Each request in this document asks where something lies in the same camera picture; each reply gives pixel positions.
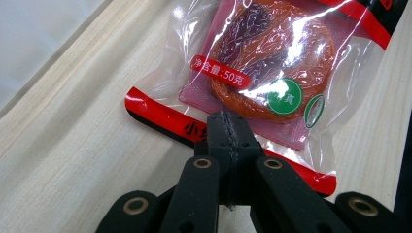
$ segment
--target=green circular logo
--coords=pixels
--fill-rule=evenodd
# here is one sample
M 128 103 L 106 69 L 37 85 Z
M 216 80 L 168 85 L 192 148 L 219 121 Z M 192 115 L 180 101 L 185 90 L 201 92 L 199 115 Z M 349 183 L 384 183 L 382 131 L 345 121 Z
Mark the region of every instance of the green circular logo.
M 306 105 L 304 119 L 306 128 L 312 128 L 318 122 L 325 107 L 323 94 L 316 95 Z
M 266 99 L 270 110 L 278 115 L 289 115 L 300 107 L 303 94 L 300 85 L 292 79 L 282 78 L 270 85 Z

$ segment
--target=light wood surface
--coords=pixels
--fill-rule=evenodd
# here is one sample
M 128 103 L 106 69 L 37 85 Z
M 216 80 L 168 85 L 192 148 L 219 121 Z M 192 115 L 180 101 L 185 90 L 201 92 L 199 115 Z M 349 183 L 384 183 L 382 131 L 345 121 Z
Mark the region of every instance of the light wood surface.
M 170 2 L 113 1 L 0 119 L 0 232 L 93 232 L 124 193 L 158 195 L 177 182 L 192 149 L 123 105 L 160 61 Z M 409 3 L 365 100 L 333 140 L 336 193 L 390 209 L 412 107 L 411 20 Z M 254 232 L 248 209 L 223 208 L 220 232 Z

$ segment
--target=sealed snack package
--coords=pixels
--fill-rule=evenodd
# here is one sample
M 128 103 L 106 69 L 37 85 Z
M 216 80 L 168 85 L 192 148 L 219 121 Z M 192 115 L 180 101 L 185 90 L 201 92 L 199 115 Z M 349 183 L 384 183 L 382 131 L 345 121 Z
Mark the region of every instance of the sealed snack package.
M 405 1 L 176 0 L 160 66 L 129 113 L 192 146 L 206 117 L 245 117 L 267 155 L 316 191 L 336 187 L 332 137 L 355 112 Z

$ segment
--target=white wall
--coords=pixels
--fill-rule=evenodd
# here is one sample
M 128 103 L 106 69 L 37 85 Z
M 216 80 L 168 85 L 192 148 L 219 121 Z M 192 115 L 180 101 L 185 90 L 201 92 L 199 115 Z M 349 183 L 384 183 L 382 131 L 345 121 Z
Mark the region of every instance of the white wall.
M 103 2 L 0 0 L 0 111 Z

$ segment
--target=heat-sealed edge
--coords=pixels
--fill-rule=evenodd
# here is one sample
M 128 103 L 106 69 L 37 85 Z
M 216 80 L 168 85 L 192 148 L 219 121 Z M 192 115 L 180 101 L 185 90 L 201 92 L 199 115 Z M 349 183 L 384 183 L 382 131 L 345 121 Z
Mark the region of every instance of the heat-sealed edge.
M 344 10 L 340 10 L 342 13 L 352 17 L 357 21 L 362 21 L 365 17 L 375 17 L 376 20 L 368 20 L 369 23 L 373 23 L 369 28 L 376 29 L 376 27 L 382 27 L 390 35 L 392 35 L 396 29 L 396 26 L 402 16 L 403 10 L 406 7 L 407 0 L 317 0 L 331 7 L 348 4 Z M 359 12 L 368 10 L 371 15 L 362 16 Z
M 184 115 L 165 105 L 156 102 L 145 93 L 132 87 L 124 101 L 130 115 L 140 122 L 150 126 L 166 136 L 173 138 L 187 146 L 193 147 L 194 142 L 206 139 L 206 123 Z M 263 149 L 266 155 L 282 157 L 269 149 Z M 293 169 L 315 191 L 323 195 L 331 195 L 336 188 L 336 177 L 318 173 L 305 166 L 289 160 Z

